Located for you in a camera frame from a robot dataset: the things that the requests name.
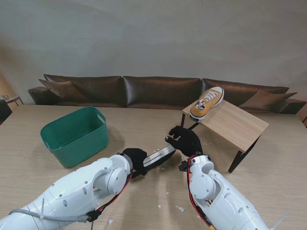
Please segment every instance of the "couch backrest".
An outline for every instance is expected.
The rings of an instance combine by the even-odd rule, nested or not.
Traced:
[[[133,108],[183,109],[198,99],[198,78],[124,76],[127,106]]]
[[[126,107],[125,85],[121,76],[108,77],[65,77],[44,74],[48,81],[71,81],[91,102],[113,103]]]
[[[271,93],[286,93],[288,87],[281,86],[263,86],[263,85],[251,85],[239,82],[230,82],[223,80],[212,80],[204,78],[202,81],[202,92],[207,89],[220,86],[224,89],[224,99],[231,104],[239,106],[254,96],[258,90],[271,92]]]

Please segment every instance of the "green plastic basket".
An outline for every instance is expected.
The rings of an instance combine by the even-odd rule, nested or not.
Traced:
[[[49,123],[40,135],[65,168],[76,166],[109,143],[106,118],[95,107],[79,109]]]

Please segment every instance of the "shoe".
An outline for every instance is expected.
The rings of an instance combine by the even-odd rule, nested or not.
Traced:
[[[190,110],[190,118],[195,122],[202,121],[208,112],[218,106],[224,97],[222,87],[213,87],[204,92]]]

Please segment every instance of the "red cable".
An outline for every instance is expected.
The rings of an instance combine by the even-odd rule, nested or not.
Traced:
[[[196,155],[192,155],[190,158],[189,158],[189,162],[188,162],[188,164],[190,165],[190,163],[191,163],[191,160],[192,160],[192,158],[194,158]],[[188,189],[189,189],[189,197],[190,197],[190,201],[191,201],[191,203],[192,203],[192,205],[193,205],[193,207],[194,207],[194,209],[196,210],[196,212],[198,213],[198,215],[200,216],[200,218],[208,225],[208,227],[209,226],[211,226],[211,224],[209,224],[209,222],[200,214],[200,212],[197,210],[197,208],[196,208],[196,204],[195,204],[195,202],[194,202],[194,199],[193,199],[193,196],[192,196],[192,194],[191,194],[191,191],[190,191],[190,187],[189,187],[189,184],[190,184],[190,168],[188,167],[188,174],[187,174],[187,180],[188,180]]]
[[[115,197],[112,198],[113,200],[109,201],[109,203],[106,203],[107,206],[109,206],[110,204],[112,204],[112,203],[118,198],[118,196],[122,193],[122,191],[125,189],[125,187],[129,184],[129,182],[130,182],[130,180],[131,180],[131,178],[132,178],[132,172],[133,172],[133,170],[134,170],[134,168],[132,168],[131,176],[130,176],[130,178],[127,180],[127,182],[125,183],[123,189],[120,191],[120,193],[118,193]],[[105,208],[107,207],[106,204],[102,205],[102,206],[101,206],[99,209],[97,209],[97,210],[102,212],[102,211],[105,210]]]

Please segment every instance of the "shoe sole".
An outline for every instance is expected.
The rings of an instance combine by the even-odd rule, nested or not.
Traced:
[[[191,111],[190,111],[190,119],[192,121],[195,121],[195,122],[201,122],[206,117],[206,115],[210,112],[210,110],[212,110],[214,107],[217,107],[222,102],[222,100],[224,98],[224,89],[222,88],[222,90],[223,90],[223,92],[222,92],[221,98],[219,99],[219,101],[214,106],[212,106],[212,108],[210,108],[208,110],[208,112],[205,114],[205,116],[201,116],[201,117],[194,116],[193,114],[191,114]]]

